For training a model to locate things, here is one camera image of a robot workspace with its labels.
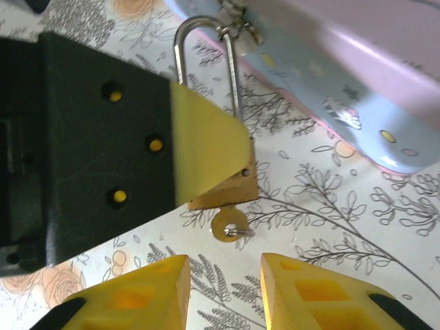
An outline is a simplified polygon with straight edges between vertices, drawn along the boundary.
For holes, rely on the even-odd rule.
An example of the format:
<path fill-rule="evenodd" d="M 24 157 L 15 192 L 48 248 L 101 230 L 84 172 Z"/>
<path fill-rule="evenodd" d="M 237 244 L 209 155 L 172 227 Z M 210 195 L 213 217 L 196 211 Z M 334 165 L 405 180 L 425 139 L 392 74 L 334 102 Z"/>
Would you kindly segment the floral tablecloth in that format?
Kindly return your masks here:
<path fill-rule="evenodd" d="M 210 231 L 215 212 L 176 209 L 60 265 L 0 280 L 0 330 L 29 330 L 68 295 L 173 254 L 187 254 L 187 330 L 265 330 L 264 252 L 377 285 L 440 330 L 440 164 L 384 173 L 241 69 L 260 200 L 242 204 L 254 236 Z"/>

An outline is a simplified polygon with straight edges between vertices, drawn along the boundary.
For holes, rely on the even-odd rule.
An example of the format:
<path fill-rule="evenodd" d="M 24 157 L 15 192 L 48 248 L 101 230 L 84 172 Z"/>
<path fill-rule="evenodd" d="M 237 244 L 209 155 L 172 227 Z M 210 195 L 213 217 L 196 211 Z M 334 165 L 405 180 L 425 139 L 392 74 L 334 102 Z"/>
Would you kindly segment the brass padlock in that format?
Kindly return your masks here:
<path fill-rule="evenodd" d="M 234 116 L 243 122 L 243 107 L 239 91 L 239 71 L 237 67 L 236 47 L 234 45 L 234 37 L 230 31 L 230 26 L 222 25 L 218 19 L 211 16 L 199 15 L 186 19 L 177 28 L 173 47 L 179 84 L 187 84 L 184 42 L 189 33 L 197 28 L 210 28 L 214 30 L 219 35 L 219 38 L 225 43 L 228 56 L 232 110 Z M 233 176 L 210 189 L 208 192 L 193 199 L 188 204 L 188 207 L 191 210 L 203 210 L 253 201 L 258 198 L 255 174 L 255 150 L 254 142 L 251 141 L 250 158 L 246 166 Z"/>

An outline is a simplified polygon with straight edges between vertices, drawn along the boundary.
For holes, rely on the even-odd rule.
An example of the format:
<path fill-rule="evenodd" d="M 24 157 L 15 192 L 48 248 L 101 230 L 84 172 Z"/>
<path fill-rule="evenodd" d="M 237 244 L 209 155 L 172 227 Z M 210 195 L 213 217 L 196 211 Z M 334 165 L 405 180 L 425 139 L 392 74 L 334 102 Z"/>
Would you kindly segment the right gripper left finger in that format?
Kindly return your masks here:
<path fill-rule="evenodd" d="M 66 298 L 30 330 L 186 330 L 190 259 L 174 255 Z"/>

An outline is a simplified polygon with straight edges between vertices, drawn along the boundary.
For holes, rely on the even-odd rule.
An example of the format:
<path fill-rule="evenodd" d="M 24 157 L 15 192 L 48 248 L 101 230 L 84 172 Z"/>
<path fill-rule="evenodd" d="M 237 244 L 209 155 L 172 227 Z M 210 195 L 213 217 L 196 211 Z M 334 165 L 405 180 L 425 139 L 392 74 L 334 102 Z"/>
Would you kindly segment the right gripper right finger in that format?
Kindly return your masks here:
<path fill-rule="evenodd" d="M 261 256 L 267 330 L 434 330 L 380 287 L 282 254 Z"/>

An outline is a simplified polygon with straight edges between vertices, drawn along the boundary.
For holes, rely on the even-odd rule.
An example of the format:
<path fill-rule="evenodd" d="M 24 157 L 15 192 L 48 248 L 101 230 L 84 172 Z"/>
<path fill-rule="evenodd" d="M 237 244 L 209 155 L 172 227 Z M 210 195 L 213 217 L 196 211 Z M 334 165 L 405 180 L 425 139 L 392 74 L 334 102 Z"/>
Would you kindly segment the pastel cartoon tin box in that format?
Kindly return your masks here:
<path fill-rule="evenodd" d="M 164 0 L 230 26 L 244 64 L 384 170 L 440 162 L 440 0 Z"/>

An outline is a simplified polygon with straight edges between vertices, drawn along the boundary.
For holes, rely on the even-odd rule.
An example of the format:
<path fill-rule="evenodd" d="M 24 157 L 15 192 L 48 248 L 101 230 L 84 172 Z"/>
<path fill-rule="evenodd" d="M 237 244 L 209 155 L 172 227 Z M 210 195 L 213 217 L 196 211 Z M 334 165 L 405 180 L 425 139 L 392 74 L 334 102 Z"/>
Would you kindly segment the small brass key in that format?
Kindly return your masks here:
<path fill-rule="evenodd" d="M 218 209 L 212 219 L 210 232 L 215 239 L 223 243 L 232 243 L 255 235 L 247 216 L 235 205 L 222 206 Z"/>

